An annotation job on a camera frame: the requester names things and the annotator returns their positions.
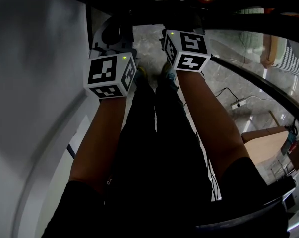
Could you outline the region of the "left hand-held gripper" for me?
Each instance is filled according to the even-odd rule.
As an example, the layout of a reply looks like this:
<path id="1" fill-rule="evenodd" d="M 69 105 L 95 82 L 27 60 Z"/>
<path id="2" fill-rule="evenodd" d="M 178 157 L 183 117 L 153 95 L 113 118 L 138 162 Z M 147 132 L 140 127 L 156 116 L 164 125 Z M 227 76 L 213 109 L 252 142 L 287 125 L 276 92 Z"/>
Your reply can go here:
<path id="1" fill-rule="evenodd" d="M 133 25 L 128 22 L 122 25 L 122 37 L 120 28 L 120 19 L 112 16 L 93 37 L 84 88 L 99 99 L 126 97 L 136 73 Z"/>

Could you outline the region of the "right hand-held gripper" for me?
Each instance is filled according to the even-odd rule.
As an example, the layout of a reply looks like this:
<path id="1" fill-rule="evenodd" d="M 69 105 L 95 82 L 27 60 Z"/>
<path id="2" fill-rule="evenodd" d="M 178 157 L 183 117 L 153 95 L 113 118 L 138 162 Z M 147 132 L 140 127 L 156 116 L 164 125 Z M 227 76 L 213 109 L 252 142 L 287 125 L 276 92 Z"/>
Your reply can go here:
<path id="1" fill-rule="evenodd" d="M 210 41 L 199 19 L 173 15 L 164 22 L 162 50 L 172 69 L 201 72 L 211 57 Z"/>

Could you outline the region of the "black mini fridge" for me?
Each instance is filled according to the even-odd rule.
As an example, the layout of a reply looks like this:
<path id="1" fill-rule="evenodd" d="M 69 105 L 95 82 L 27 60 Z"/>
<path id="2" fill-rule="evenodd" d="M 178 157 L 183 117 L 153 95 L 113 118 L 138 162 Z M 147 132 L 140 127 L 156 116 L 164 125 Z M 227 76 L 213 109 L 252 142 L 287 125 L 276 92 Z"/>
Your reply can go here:
<path id="1" fill-rule="evenodd" d="M 299 44 L 299 0 L 76 0 L 133 25 L 162 24 L 170 16 L 199 19 L 204 30 L 237 30 Z"/>

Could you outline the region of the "person's left forearm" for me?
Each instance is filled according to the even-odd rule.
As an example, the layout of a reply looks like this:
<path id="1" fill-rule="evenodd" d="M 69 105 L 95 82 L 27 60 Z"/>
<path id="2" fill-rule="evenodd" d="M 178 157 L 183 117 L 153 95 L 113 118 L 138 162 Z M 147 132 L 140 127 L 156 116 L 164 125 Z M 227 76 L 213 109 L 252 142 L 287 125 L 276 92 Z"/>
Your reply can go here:
<path id="1" fill-rule="evenodd" d="M 115 156 L 126 108 L 126 97 L 101 101 L 71 166 L 69 181 L 82 182 L 104 193 Z"/>

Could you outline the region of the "person's right forearm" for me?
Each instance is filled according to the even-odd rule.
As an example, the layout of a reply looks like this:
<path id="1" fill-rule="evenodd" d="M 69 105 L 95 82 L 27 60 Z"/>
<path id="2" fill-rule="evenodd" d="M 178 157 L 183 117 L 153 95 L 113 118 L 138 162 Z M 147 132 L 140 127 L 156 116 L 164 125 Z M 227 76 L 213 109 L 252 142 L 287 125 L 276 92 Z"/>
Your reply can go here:
<path id="1" fill-rule="evenodd" d="M 235 160 L 249 157 L 236 124 L 197 72 L 177 71 L 177 79 L 217 181 Z"/>

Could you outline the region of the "person's right shoe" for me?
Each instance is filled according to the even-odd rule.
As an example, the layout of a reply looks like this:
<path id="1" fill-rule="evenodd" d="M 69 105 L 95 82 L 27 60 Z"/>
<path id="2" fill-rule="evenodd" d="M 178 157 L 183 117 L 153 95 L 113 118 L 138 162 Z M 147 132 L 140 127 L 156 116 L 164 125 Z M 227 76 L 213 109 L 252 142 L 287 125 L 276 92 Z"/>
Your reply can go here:
<path id="1" fill-rule="evenodd" d="M 174 87 L 177 88 L 175 84 L 177 73 L 172 68 L 172 65 L 168 61 L 162 67 L 160 78 L 164 81 L 167 81 L 168 83 L 172 84 Z"/>

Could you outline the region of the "person's shoe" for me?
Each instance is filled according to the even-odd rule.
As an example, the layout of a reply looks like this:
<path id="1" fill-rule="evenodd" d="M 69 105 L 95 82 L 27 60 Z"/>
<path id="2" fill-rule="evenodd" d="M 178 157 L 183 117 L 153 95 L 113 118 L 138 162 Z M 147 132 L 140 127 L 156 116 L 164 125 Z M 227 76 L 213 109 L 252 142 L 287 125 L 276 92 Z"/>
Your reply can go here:
<path id="1" fill-rule="evenodd" d="M 164 81 L 167 81 L 168 83 L 172 84 L 174 87 L 177 88 L 175 84 L 177 73 L 172 68 L 172 65 L 168 61 L 162 67 L 160 78 Z"/>
<path id="2" fill-rule="evenodd" d="M 137 67 L 137 72 L 134 76 L 134 82 L 136 85 L 148 83 L 148 75 L 143 67 Z"/>

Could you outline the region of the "person's left shoe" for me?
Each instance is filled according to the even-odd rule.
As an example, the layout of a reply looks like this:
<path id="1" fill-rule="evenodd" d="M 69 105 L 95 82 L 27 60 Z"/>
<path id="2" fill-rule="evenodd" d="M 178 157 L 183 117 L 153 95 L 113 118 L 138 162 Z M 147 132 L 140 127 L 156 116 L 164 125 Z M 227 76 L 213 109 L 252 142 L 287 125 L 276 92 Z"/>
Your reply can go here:
<path id="1" fill-rule="evenodd" d="M 137 72 L 134 76 L 134 82 L 136 85 L 148 83 L 148 75 L 143 67 L 137 67 Z"/>

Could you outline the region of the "white power strip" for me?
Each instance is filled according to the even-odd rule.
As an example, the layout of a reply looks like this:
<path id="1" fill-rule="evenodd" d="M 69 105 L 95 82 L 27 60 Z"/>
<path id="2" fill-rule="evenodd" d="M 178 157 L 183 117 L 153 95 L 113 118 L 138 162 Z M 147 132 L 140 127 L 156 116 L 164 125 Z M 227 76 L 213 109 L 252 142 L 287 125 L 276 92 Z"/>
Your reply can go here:
<path id="1" fill-rule="evenodd" d="M 239 101 L 231 104 L 231 109 L 232 110 L 237 109 L 245 104 L 246 104 L 246 99 L 239 100 Z"/>

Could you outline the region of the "orange cushion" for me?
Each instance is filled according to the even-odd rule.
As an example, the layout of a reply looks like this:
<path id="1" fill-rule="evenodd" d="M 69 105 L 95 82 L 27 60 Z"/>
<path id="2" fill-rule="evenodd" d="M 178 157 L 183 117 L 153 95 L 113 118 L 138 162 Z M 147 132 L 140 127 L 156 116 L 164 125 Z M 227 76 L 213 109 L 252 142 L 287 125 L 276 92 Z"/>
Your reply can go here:
<path id="1" fill-rule="evenodd" d="M 265 69 L 272 67 L 278 48 L 278 37 L 273 35 L 263 35 L 263 51 L 260 55 L 260 63 Z"/>

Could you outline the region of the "orange striped sofa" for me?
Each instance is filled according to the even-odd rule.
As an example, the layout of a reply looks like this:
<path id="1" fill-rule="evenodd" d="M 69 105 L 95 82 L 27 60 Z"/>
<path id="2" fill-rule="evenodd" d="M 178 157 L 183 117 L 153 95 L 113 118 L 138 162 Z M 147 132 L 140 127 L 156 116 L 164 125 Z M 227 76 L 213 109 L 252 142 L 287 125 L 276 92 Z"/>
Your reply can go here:
<path id="1" fill-rule="evenodd" d="M 289 40 L 286 40 L 286 47 L 282 51 L 281 58 L 275 59 L 272 67 L 299 77 L 299 58 L 293 52 Z"/>

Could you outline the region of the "person's black trousers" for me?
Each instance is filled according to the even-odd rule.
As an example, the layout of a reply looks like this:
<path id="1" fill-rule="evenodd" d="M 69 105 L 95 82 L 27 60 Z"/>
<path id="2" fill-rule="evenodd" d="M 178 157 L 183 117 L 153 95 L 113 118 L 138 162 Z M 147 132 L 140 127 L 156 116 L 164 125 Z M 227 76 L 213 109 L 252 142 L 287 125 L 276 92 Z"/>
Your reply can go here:
<path id="1" fill-rule="evenodd" d="M 178 89 L 136 85 L 106 195 L 104 235 L 191 237 L 211 200 L 198 138 Z"/>

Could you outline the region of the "wooden chair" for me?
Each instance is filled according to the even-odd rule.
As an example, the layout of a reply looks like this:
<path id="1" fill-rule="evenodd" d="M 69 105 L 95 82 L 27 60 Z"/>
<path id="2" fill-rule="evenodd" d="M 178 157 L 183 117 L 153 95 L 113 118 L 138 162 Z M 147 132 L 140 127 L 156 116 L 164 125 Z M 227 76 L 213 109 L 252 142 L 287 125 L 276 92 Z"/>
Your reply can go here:
<path id="1" fill-rule="evenodd" d="M 272 111 L 269 111 L 269 114 L 277 125 L 276 127 L 248 131 L 253 124 L 252 117 L 250 117 L 241 134 L 248 154 L 256 165 L 276 157 L 288 139 L 289 132 L 279 125 Z"/>

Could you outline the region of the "person's black shirt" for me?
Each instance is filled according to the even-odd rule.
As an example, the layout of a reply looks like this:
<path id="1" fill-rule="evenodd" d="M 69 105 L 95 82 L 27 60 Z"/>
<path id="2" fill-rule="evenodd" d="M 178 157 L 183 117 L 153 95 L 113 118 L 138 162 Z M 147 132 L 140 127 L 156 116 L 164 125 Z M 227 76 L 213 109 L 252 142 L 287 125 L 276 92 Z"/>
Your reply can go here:
<path id="1" fill-rule="evenodd" d="M 251 159 L 240 158 L 230 164 L 220 180 L 221 200 L 239 210 L 255 208 L 267 201 L 267 187 Z M 42 238 L 112 238 L 104 235 L 105 200 L 106 195 L 101 196 L 82 182 L 68 182 Z M 280 204 L 243 225 L 206 233 L 194 229 L 193 236 L 180 238 L 289 238 L 289 235 L 287 213 Z"/>

